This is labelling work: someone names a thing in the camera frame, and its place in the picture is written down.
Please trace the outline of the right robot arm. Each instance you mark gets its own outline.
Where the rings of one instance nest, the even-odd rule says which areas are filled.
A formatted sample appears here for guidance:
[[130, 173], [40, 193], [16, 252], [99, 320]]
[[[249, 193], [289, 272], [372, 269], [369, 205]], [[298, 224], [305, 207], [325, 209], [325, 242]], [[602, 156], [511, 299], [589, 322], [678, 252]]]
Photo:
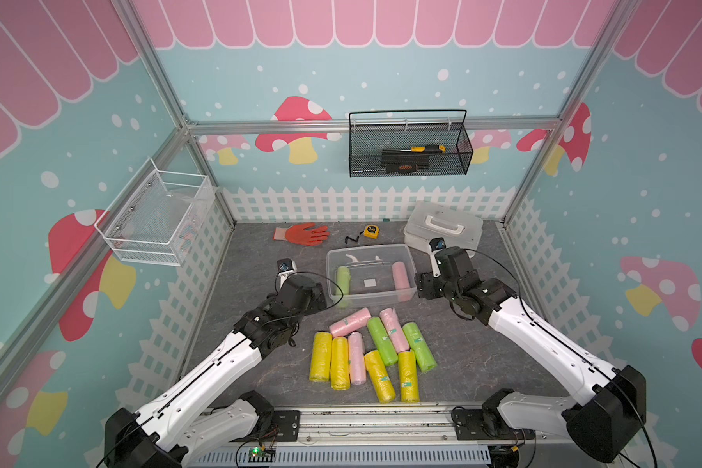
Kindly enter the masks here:
[[515, 435], [519, 443], [528, 432], [552, 434], [602, 463], [629, 461], [624, 450], [637, 434], [650, 444], [642, 373], [618, 368], [569, 339], [528, 307], [520, 288], [482, 278], [473, 253], [432, 240], [431, 269], [415, 278], [419, 297], [446, 300], [459, 319], [510, 339], [567, 390], [565, 398], [498, 390], [476, 411], [483, 433], [491, 439]]

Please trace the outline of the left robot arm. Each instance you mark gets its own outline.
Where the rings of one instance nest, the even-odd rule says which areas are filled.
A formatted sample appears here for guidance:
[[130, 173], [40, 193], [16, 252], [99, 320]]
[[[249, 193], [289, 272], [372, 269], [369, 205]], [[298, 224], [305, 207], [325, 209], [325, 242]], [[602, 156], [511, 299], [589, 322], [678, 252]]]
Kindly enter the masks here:
[[216, 398], [264, 358], [289, 343], [301, 320], [327, 309], [323, 287], [303, 273], [283, 273], [281, 287], [245, 313], [231, 333], [186, 376], [136, 411], [105, 423], [101, 465], [186, 467], [232, 441], [258, 441], [277, 428], [274, 408], [250, 391], [225, 408]]

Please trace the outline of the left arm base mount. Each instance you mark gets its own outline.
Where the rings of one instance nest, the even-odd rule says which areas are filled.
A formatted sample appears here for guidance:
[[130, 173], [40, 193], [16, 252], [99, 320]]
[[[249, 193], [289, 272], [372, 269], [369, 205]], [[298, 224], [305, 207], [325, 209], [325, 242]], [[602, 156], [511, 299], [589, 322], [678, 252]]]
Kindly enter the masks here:
[[300, 429], [300, 411], [275, 409], [263, 395], [253, 390], [242, 394], [240, 400], [247, 402], [259, 417], [253, 430], [235, 442], [257, 440], [275, 440], [277, 442], [296, 442]]

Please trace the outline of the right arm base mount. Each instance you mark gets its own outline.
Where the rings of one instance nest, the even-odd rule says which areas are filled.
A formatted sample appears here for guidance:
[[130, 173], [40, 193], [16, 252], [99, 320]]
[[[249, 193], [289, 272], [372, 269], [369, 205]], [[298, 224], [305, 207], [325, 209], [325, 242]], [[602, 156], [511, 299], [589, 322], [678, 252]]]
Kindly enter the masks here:
[[535, 432], [532, 429], [510, 427], [497, 411], [498, 404], [513, 392], [511, 388], [502, 388], [489, 397], [479, 409], [454, 407], [450, 411], [450, 417], [458, 441], [513, 439], [521, 446], [526, 441], [534, 440]]

